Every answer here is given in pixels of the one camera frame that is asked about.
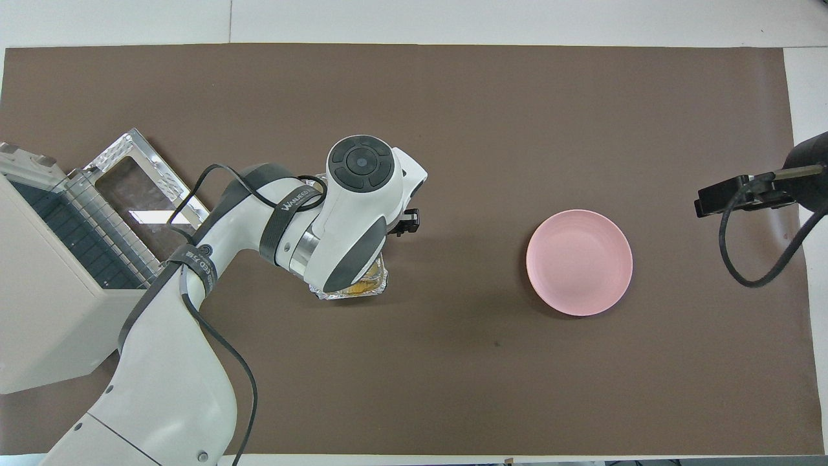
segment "black cable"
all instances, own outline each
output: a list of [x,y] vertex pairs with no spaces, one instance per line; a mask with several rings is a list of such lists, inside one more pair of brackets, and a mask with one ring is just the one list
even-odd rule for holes
[[315,177],[313,175],[299,175],[298,177],[296,177],[296,179],[299,179],[299,180],[312,180],[312,181],[315,181],[315,182],[319,183],[322,186],[322,195],[319,196],[319,199],[311,202],[310,204],[305,204],[303,206],[300,206],[298,209],[296,209],[297,212],[309,211],[310,209],[312,209],[312,208],[318,206],[319,204],[321,204],[322,201],[324,201],[325,198],[328,196],[328,185],[326,185],[325,182],[323,182],[318,177]]
[[258,408],[258,388],[256,387],[256,379],[253,377],[253,371],[250,370],[250,366],[248,366],[247,362],[244,361],[244,358],[233,345],[230,344],[224,337],[221,336],[218,330],[213,328],[199,313],[198,309],[195,308],[193,302],[190,301],[190,296],[188,294],[182,294],[181,299],[184,301],[184,305],[187,307],[187,310],[190,311],[190,315],[201,324],[202,327],[207,330],[207,332],[216,339],[217,342],[221,343],[233,357],[236,358],[239,364],[242,365],[244,372],[248,375],[248,379],[250,380],[250,389],[253,392],[253,403],[250,406],[250,421],[248,422],[248,428],[244,431],[244,437],[242,438],[242,444],[239,445],[238,451],[236,452],[236,458],[233,460],[233,466],[237,466],[238,461],[242,458],[242,453],[244,453],[244,448],[248,445],[248,440],[250,439],[250,432],[253,430],[253,422],[256,419],[256,409]]
[[811,230],[814,229],[816,223],[822,220],[822,217],[828,214],[828,202],[826,202],[819,210],[814,212],[814,215],[809,218],[802,228],[797,231],[797,234],[791,240],[791,243],[785,248],[782,252],[782,255],[779,256],[776,264],[761,278],[756,280],[748,280],[742,274],[740,274],[736,268],[733,266],[733,262],[730,261],[730,256],[727,252],[727,242],[725,239],[725,233],[727,232],[727,222],[730,218],[730,214],[733,212],[736,203],[739,202],[742,197],[747,194],[748,192],[752,191],[757,185],[764,183],[764,182],[771,182],[775,178],[775,175],[770,173],[764,173],[763,175],[756,176],[750,182],[745,183],[742,185],[741,188],[730,198],[730,201],[727,203],[727,207],[724,208],[722,212],[722,221],[719,225],[719,252],[721,253],[722,260],[724,261],[724,266],[727,268],[728,272],[736,279],[740,284],[748,287],[748,288],[759,288],[763,287],[766,284],[769,284],[773,279],[779,275],[788,262],[791,261],[793,255],[797,252],[800,246],[802,246],[802,242],[805,240],[806,236],[811,233]]
[[[184,236],[184,238],[187,240],[187,242],[190,243],[193,246],[195,246],[195,239],[193,238],[193,236],[190,235],[189,233],[187,233],[186,231],[183,231],[181,228],[173,226],[172,221],[173,221],[173,219],[176,218],[176,216],[178,216],[178,214],[181,213],[181,211],[184,210],[184,207],[186,207],[187,204],[190,203],[190,200],[199,191],[199,188],[201,187],[201,183],[203,183],[204,180],[207,178],[207,175],[210,172],[212,172],[213,170],[215,170],[216,168],[222,168],[222,169],[230,172],[233,175],[233,177],[236,179],[236,181],[239,182],[244,187],[244,189],[248,190],[248,192],[250,194],[252,194],[253,197],[256,197],[259,201],[263,202],[265,205],[267,205],[269,207],[272,207],[274,209],[277,207],[277,204],[275,202],[271,201],[270,199],[267,199],[265,196],[262,196],[262,194],[256,188],[250,186],[250,184],[247,182],[247,180],[245,180],[244,177],[242,177],[238,172],[233,170],[231,167],[228,167],[227,165],[224,165],[223,163],[213,163],[210,166],[208,166],[207,168],[205,168],[204,171],[201,172],[201,174],[199,175],[198,180],[195,181],[195,185],[193,185],[193,188],[190,190],[190,192],[187,194],[187,196],[184,198],[184,200],[181,201],[181,203],[172,212],[172,215],[170,215],[170,218],[166,221],[167,228],[169,228],[169,229],[175,231],[176,233],[179,233],[182,236]],[[318,177],[313,177],[311,175],[300,175],[296,178],[300,179],[300,180],[305,180],[305,179],[313,180],[315,182],[318,182],[322,186],[322,195],[319,196],[319,199],[317,199],[316,201],[313,201],[311,204],[299,207],[299,209],[298,209],[299,212],[310,210],[310,209],[318,206],[319,204],[321,204],[325,200],[325,198],[328,195],[328,187],[322,182],[322,180],[320,180]]]

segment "black strap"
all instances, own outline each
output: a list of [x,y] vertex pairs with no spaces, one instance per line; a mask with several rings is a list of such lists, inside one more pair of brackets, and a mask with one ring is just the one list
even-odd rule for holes
[[279,201],[277,208],[273,210],[267,225],[259,239],[259,254],[268,262],[276,263],[276,249],[279,242],[285,235],[287,226],[291,224],[293,216],[299,207],[310,199],[319,196],[321,193],[311,186],[302,186],[294,189],[284,199]]
[[183,264],[190,268],[201,279],[201,284],[205,287],[205,296],[213,291],[215,282],[219,279],[219,272],[215,269],[215,264],[206,254],[201,252],[199,248],[193,245],[181,245],[175,252],[170,255],[167,262],[174,264]]

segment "brown tabletop surface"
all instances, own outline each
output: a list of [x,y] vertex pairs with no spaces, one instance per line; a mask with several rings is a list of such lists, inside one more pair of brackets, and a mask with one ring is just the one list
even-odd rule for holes
[[[782,166],[782,51],[245,44],[9,49],[0,140],[80,167],[132,127],[190,184],[210,163],[324,170],[353,133],[430,173],[390,284],[321,302],[244,252],[205,301],[260,391],[250,453],[821,454],[805,261],[733,281],[699,188]],[[213,206],[228,177],[201,198]],[[609,311],[570,318],[525,254],[559,211],[626,234],[635,269]],[[796,208],[734,215],[749,276]],[[249,389],[235,386],[234,451]],[[47,451],[107,385],[92,375],[0,396],[0,454]]]

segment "circular button panel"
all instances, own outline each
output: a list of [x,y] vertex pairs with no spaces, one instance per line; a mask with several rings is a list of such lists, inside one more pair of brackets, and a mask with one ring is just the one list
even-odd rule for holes
[[394,171],[391,147],[374,136],[350,136],[339,141],[328,156],[331,176],[352,192],[383,187]]

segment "pink plate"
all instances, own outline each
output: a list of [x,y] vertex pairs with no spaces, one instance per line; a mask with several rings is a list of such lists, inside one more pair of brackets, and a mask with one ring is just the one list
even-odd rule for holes
[[611,308],[633,277],[633,252],[610,219],[563,211],[537,227],[526,253],[529,281],[553,308],[590,316]]

